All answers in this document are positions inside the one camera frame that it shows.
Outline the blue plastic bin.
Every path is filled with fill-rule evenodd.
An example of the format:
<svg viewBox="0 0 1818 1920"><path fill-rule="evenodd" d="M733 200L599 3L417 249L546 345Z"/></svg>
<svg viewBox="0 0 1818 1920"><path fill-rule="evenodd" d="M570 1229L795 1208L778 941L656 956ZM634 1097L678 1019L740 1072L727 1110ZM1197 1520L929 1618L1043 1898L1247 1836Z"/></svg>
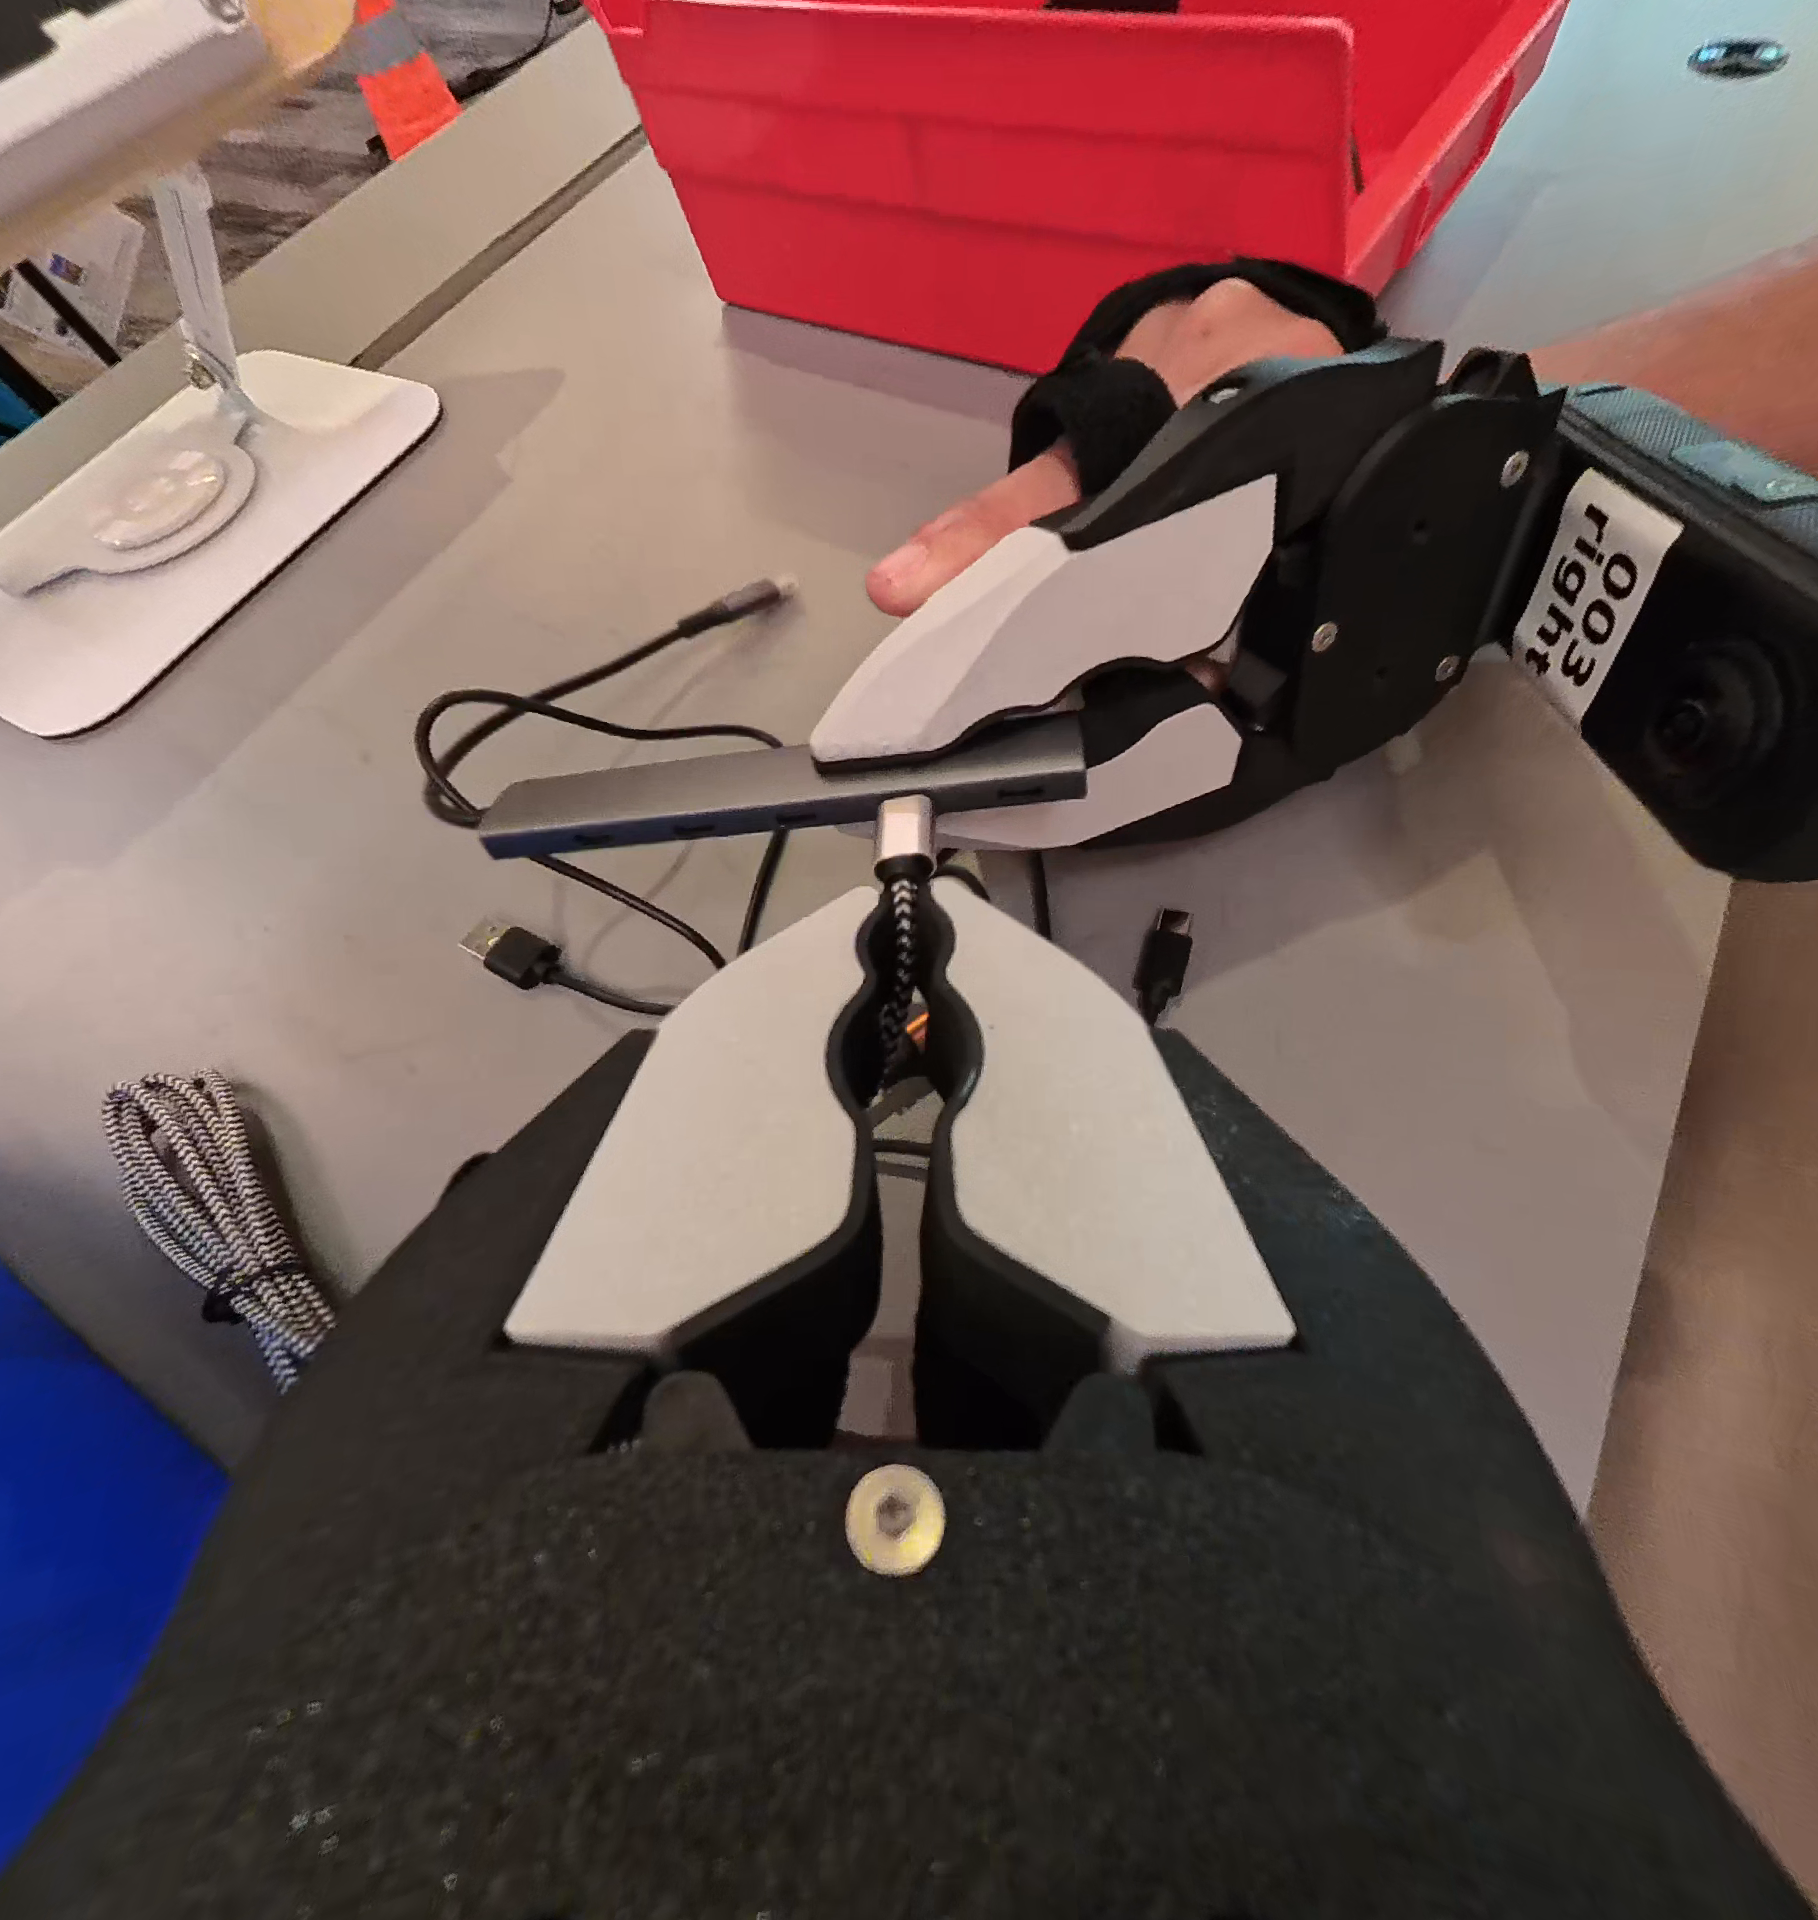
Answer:
<svg viewBox="0 0 1818 1920"><path fill-rule="evenodd" d="M0 1262L0 1873L134 1689L227 1484Z"/></svg>

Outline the person's right hand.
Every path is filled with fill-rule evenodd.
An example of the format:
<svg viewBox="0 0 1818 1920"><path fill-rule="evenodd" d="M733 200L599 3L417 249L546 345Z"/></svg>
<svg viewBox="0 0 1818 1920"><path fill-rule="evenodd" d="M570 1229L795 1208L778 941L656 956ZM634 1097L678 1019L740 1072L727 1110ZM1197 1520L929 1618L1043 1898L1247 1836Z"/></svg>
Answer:
<svg viewBox="0 0 1818 1920"><path fill-rule="evenodd" d="M910 615L1019 528L1107 487L1191 396L1267 357L1337 357L1382 338L1374 299L1278 261L1166 267L1108 292L1012 421L1009 468L926 521L867 574Z"/></svg>

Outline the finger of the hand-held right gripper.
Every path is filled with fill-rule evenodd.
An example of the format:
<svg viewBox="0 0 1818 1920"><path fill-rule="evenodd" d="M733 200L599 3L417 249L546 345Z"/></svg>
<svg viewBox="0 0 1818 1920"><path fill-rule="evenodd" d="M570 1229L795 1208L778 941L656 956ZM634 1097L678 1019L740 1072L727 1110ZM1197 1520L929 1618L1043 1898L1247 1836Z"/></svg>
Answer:
<svg viewBox="0 0 1818 1920"><path fill-rule="evenodd" d="M939 844L1048 852L1112 842L1227 789L1242 757L1242 731L1205 693L1115 693L1073 715L1087 760L1076 800L949 813Z"/></svg>
<svg viewBox="0 0 1818 1920"><path fill-rule="evenodd" d="M939 755L1117 661L1218 647L1269 557L1276 497L1265 472L1087 549L1021 528L878 642L808 751L824 765Z"/></svg>

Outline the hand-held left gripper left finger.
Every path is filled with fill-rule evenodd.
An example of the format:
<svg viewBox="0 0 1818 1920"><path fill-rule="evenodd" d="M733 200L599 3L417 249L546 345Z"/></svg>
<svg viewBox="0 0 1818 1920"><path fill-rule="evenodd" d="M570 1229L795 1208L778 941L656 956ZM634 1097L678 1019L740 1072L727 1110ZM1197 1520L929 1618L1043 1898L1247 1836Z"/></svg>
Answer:
<svg viewBox="0 0 1818 1920"><path fill-rule="evenodd" d="M664 1357L825 1245L856 1180L830 1036L867 976L878 891L848 889L690 995L653 1033L509 1311L522 1349Z"/></svg>

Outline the red plastic bin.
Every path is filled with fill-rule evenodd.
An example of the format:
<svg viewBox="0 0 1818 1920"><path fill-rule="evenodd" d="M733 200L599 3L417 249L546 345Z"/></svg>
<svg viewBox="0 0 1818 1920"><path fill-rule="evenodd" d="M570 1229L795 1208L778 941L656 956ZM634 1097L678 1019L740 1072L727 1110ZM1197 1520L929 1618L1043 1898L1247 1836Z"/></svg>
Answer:
<svg viewBox="0 0 1818 1920"><path fill-rule="evenodd" d="M599 1L733 307L1022 372L1115 287L1250 255L1379 292L1559 1Z"/></svg>

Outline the person's right forearm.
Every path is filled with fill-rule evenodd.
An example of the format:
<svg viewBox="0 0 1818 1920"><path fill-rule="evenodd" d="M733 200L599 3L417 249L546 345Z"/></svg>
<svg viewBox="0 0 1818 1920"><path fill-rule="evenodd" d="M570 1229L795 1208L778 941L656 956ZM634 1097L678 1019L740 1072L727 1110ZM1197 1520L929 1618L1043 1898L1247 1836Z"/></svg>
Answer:
<svg viewBox="0 0 1818 1920"><path fill-rule="evenodd" d="M1547 381L1651 391L1818 478L1818 236L1532 359Z"/></svg>

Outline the orange striped cone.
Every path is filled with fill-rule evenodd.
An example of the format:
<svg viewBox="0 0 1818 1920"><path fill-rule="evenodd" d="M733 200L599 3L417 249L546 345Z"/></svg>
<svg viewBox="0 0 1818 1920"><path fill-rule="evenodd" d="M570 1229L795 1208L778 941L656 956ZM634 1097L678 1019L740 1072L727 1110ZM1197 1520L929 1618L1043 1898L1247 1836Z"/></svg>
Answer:
<svg viewBox="0 0 1818 1920"><path fill-rule="evenodd" d="M346 57L387 159L459 121L456 95L399 3L354 1Z"/></svg>

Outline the beige trousers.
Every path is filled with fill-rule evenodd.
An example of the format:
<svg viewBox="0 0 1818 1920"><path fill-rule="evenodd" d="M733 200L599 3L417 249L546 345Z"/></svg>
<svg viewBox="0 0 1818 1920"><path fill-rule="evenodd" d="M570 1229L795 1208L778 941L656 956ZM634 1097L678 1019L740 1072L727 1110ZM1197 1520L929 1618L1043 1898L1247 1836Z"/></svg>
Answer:
<svg viewBox="0 0 1818 1920"><path fill-rule="evenodd" d="M1731 891L1605 1433L1617 1603L1818 1909L1818 884Z"/></svg>

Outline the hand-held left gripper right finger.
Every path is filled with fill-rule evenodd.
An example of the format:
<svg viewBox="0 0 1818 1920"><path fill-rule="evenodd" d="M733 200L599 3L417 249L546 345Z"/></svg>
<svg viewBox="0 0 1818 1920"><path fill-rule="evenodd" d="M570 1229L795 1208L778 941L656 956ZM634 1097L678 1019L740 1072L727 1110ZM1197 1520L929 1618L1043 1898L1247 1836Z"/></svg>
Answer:
<svg viewBox="0 0 1818 1920"><path fill-rule="evenodd" d="M1294 1318L1135 1007L966 885L934 885L929 919L930 1327L982 1370L1287 1349Z"/></svg>

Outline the braided cable silver plug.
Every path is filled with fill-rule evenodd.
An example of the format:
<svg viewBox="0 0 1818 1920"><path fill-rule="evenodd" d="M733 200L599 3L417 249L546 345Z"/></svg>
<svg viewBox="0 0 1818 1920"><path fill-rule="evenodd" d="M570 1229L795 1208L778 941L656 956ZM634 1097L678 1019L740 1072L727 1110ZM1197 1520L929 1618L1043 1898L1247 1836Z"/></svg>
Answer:
<svg viewBox="0 0 1818 1920"><path fill-rule="evenodd" d="M873 874L891 931L879 1083L916 1046L917 914L939 867L933 809L926 797L891 800L875 821ZM103 1133L136 1229L199 1287L207 1318L249 1332L276 1393L291 1393L338 1309L273 1196L238 1091L223 1072L151 1072L104 1093Z"/></svg>

